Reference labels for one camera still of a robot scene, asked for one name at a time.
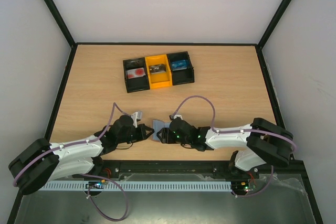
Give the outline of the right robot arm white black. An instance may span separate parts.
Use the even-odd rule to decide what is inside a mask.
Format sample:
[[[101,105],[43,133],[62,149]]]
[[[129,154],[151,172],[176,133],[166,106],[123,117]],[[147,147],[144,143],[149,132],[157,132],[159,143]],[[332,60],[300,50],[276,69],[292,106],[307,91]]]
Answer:
[[[216,128],[195,127],[177,116],[170,123],[155,120],[153,126],[154,139],[162,144],[200,152],[235,148],[227,169],[236,178],[264,164],[287,167],[297,149],[290,132],[262,118],[239,127]]]

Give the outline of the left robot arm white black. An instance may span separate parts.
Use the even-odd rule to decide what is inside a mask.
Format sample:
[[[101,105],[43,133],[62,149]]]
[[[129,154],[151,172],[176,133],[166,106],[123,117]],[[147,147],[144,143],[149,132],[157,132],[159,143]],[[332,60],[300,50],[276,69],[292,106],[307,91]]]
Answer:
[[[115,151],[119,144],[147,140],[154,129],[138,119],[122,115],[88,137],[65,143],[39,138],[13,159],[8,169],[13,185],[23,195],[40,190],[47,182],[76,174],[97,174],[102,155]]]

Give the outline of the white red card in bin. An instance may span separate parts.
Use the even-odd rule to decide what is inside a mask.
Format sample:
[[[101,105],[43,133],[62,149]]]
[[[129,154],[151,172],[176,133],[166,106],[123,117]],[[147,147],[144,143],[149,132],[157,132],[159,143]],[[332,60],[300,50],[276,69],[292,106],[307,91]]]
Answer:
[[[143,67],[127,70],[128,79],[140,78],[144,76],[146,76],[146,73]]]

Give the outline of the left black bin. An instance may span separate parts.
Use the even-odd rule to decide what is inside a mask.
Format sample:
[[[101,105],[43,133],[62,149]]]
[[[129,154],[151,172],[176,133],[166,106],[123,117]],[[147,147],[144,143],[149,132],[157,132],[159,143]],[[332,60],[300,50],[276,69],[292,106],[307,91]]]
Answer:
[[[123,60],[124,82],[127,93],[149,90],[149,75],[145,58]]]

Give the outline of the black bin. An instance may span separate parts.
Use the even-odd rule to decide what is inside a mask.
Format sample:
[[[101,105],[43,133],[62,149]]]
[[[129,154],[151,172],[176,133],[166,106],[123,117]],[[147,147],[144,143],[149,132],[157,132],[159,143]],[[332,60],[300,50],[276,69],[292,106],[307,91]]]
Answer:
[[[124,82],[127,93],[149,90],[149,75],[145,58],[123,60]]]
[[[194,83],[194,68],[187,51],[167,54],[172,83],[174,86],[180,84]]]

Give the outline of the yellow middle bin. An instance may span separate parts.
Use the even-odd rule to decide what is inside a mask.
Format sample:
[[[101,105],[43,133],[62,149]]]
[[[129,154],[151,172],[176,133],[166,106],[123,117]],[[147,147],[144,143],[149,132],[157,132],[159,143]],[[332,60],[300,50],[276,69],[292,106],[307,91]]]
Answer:
[[[145,57],[150,89],[171,87],[172,73],[167,55]]]

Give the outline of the right black bin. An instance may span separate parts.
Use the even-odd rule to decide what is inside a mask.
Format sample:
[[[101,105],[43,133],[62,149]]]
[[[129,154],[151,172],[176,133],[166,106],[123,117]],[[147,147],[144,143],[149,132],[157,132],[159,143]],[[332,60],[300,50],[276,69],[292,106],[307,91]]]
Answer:
[[[174,86],[180,84],[194,83],[194,68],[187,51],[167,54],[172,83]]]

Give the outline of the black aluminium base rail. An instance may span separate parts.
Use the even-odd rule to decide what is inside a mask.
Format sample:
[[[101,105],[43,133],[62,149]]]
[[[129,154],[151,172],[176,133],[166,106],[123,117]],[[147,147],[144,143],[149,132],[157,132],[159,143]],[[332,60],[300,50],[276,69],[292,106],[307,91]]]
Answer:
[[[214,179],[239,180],[258,178],[259,174],[269,174],[270,165],[264,164],[247,172],[240,172],[229,161],[115,161],[107,160],[98,164],[92,175],[108,175],[120,178],[126,174],[202,174]]]

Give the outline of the black enclosure frame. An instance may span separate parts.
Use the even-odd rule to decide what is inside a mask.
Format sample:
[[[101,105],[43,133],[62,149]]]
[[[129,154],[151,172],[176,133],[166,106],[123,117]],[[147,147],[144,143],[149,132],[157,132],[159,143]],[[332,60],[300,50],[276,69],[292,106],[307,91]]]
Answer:
[[[280,107],[278,104],[278,99],[276,98],[274,85],[271,83],[271,78],[269,74],[269,70],[266,66],[265,57],[263,55],[262,49],[265,46],[266,42],[270,38],[274,29],[278,25],[281,17],[286,11],[292,0],[282,0],[279,7],[277,8],[275,14],[273,15],[269,25],[267,26],[264,34],[262,35],[260,41],[257,44],[249,44],[249,43],[203,43],[203,42],[102,42],[96,43],[96,45],[149,45],[149,46],[254,46],[256,49],[257,57],[259,60],[259,65],[261,67],[261,72],[264,78],[264,82],[266,85],[266,89],[268,92],[270,104],[272,107],[273,114],[276,119],[276,123],[280,126],[284,126],[284,121],[280,112]],[[45,137],[50,139],[51,133],[53,131],[56,116],[60,107],[60,102],[62,100],[62,96],[65,90],[66,83],[68,81],[68,77],[70,74],[70,69],[75,57],[75,52],[77,50],[78,45],[81,45],[82,42],[75,42],[68,27],[66,26],[57,6],[53,0],[44,0],[47,5],[50,13],[53,15],[58,27],[63,33],[66,41],[68,42],[71,51],[68,57],[67,65],[65,66],[65,71],[62,77],[62,81],[60,87],[58,89],[58,93],[56,96],[56,100],[53,106],[53,110],[48,122],[47,130],[45,133]]]

